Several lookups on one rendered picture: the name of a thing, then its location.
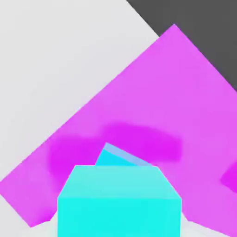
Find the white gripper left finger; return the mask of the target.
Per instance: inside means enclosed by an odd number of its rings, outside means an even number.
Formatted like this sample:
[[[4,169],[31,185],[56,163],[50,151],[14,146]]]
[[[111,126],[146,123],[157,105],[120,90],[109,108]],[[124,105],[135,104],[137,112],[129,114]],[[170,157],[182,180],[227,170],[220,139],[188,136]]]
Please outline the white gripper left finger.
[[[29,227],[18,215],[11,217],[11,237],[57,237],[57,212],[50,221]]]

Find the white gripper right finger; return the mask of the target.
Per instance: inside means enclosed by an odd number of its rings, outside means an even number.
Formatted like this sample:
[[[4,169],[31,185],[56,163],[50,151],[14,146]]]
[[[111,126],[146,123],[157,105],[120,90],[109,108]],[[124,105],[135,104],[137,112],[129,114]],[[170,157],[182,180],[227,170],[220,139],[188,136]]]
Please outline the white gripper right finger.
[[[181,213],[181,237],[229,237],[218,231],[203,227],[187,218]]]

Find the large magenta box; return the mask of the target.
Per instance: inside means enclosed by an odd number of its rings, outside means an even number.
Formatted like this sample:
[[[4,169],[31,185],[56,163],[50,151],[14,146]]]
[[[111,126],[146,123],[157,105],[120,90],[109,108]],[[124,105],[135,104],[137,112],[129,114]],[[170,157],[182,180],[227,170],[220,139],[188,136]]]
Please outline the large magenta box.
[[[187,219],[237,237],[237,92],[175,25],[10,174],[0,195],[48,221],[76,164],[111,143],[160,168]]]

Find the small light blue cube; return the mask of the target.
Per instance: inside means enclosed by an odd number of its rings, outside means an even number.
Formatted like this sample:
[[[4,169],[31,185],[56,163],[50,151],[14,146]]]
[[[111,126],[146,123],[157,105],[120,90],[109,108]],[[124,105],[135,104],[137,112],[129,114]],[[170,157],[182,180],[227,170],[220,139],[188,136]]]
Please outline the small light blue cube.
[[[103,147],[95,165],[151,166],[150,163],[109,143]]]

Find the small cyan cube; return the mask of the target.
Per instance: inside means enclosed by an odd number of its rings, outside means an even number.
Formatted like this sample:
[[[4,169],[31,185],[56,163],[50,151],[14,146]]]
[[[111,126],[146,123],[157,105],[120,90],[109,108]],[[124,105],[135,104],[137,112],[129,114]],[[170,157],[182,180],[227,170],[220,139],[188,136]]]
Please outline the small cyan cube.
[[[57,237],[180,237],[181,198],[155,166],[75,166]]]

